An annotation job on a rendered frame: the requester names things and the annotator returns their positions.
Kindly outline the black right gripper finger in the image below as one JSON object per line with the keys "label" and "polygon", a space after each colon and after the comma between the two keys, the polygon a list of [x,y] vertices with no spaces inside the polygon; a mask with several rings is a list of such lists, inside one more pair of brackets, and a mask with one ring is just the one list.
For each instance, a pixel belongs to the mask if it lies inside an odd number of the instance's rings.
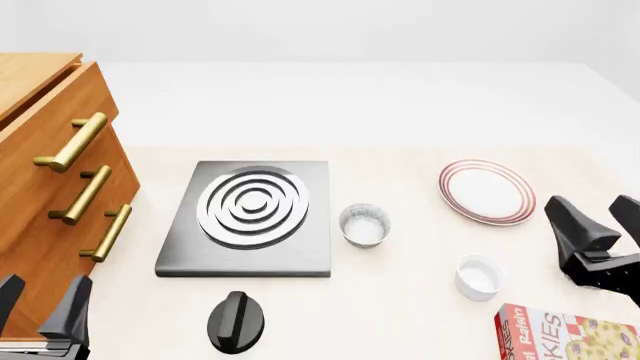
{"label": "black right gripper finger", "polygon": [[601,263],[613,257],[609,250],[621,233],[592,220],[565,197],[553,195],[544,206],[558,249],[560,268],[574,255]]}
{"label": "black right gripper finger", "polygon": [[609,212],[640,248],[640,201],[619,195],[609,206]]}

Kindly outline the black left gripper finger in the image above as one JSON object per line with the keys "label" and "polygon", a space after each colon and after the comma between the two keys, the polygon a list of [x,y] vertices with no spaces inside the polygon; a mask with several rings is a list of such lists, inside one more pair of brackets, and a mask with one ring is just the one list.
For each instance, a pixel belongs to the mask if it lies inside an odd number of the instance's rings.
{"label": "black left gripper finger", "polygon": [[24,287],[25,281],[15,274],[8,275],[0,281],[0,331],[4,330]]}
{"label": "black left gripper finger", "polygon": [[72,344],[89,347],[88,305],[93,281],[77,275],[53,313],[38,332],[47,339],[66,339]]}

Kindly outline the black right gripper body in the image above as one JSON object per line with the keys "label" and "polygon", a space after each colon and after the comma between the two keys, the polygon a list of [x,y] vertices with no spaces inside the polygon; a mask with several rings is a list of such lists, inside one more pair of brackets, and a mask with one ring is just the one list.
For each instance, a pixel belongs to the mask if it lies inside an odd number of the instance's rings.
{"label": "black right gripper body", "polygon": [[640,254],[592,260],[574,253],[564,263],[564,274],[578,286],[628,296],[640,308]]}

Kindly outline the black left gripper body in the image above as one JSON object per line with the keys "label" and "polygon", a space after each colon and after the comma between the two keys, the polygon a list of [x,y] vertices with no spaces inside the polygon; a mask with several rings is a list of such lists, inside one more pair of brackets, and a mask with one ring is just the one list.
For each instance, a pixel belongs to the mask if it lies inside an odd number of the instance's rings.
{"label": "black left gripper body", "polygon": [[87,342],[70,339],[0,339],[0,360],[87,360]]}

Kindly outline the white plate with red rings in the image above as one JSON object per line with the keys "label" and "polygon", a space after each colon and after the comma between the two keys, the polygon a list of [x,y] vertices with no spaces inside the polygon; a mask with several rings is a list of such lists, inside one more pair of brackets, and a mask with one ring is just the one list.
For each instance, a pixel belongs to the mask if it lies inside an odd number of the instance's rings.
{"label": "white plate with red rings", "polygon": [[528,221],[537,206],[533,187],[519,173],[493,161],[462,159],[447,164],[438,190],[452,209],[483,224],[512,226]]}

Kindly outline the flat stove plate with rings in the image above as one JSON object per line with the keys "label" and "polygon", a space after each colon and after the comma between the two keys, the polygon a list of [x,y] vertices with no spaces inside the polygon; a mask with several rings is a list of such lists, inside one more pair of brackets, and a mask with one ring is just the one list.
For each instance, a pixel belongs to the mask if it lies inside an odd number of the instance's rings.
{"label": "flat stove plate with rings", "polygon": [[331,275],[325,161],[200,161],[157,257],[164,278]]}

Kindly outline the patterned speckled bowl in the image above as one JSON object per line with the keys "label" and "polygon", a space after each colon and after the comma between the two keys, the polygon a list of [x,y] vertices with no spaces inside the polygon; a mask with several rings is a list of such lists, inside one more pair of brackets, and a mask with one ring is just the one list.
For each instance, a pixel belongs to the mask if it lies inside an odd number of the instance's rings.
{"label": "patterned speckled bowl", "polygon": [[387,212],[370,203],[347,206],[340,213],[338,224],[344,239],[358,248],[374,248],[391,232]]}

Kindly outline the wooden cabinet drawer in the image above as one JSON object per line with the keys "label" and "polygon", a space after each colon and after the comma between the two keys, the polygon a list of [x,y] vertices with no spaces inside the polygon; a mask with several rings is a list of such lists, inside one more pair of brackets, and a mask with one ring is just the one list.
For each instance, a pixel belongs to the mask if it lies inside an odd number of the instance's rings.
{"label": "wooden cabinet drawer", "polygon": [[113,120],[119,110],[99,65],[95,62],[77,65],[0,131],[0,147],[13,149],[25,145],[51,149],[73,136],[77,130],[71,125],[74,119],[88,119],[97,112]]}
{"label": "wooden cabinet drawer", "polygon": [[81,173],[111,168],[108,179],[88,206],[77,227],[97,224],[98,213],[130,203],[140,188],[137,176],[111,125],[106,125],[64,173],[38,167],[37,151],[10,150],[0,145],[0,248],[23,242],[37,227],[49,231],[67,227],[48,212],[68,209],[89,184]]}
{"label": "wooden cabinet drawer", "polygon": [[0,248],[0,280],[18,275],[25,287],[0,336],[36,338],[38,329],[63,299],[77,275],[89,275],[97,264],[79,251],[95,249],[113,218],[98,213],[97,224],[82,229],[67,225],[53,231],[37,227],[23,242]]}

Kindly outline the red printed cookie box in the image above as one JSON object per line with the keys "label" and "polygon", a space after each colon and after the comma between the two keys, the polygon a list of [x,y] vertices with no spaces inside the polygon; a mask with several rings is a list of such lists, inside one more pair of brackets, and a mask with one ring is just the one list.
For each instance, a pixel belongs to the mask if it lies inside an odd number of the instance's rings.
{"label": "red printed cookie box", "polygon": [[494,323],[501,360],[640,360],[640,326],[509,303]]}

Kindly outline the small white ramekin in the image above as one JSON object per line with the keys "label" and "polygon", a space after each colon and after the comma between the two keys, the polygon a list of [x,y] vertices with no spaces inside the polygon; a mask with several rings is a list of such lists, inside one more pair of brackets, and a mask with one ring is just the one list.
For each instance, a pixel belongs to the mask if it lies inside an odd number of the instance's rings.
{"label": "small white ramekin", "polygon": [[488,302],[502,289],[505,275],[502,269],[487,257],[470,254],[463,257],[455,270],[456,289],[474,302]]}

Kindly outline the round black stove knob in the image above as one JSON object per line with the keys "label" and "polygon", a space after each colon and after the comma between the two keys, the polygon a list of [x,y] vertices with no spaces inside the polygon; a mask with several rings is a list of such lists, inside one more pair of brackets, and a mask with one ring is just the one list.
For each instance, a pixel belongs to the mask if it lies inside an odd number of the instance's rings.
{"label": "round black stove knob", "polygon": [[261,338],[265,317],[261,305],[242,291],[233,291],[209,315],[207,335],[221,353],[238,354]]}

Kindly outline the wooden cabinet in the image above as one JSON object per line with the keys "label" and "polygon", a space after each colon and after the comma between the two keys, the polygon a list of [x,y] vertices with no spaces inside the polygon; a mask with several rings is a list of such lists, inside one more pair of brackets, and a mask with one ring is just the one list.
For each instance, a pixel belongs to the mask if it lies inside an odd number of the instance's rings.
{"label": "wooden cabinet", "polygon": [[[76,53],[0,53],[0,131],[73,72],[75,66],[85,63],[92,62],[85,62]],[[37,152],[33,158],[54,156],[69,140],[51,149],[25,145],[6,148],[34,149]]]}

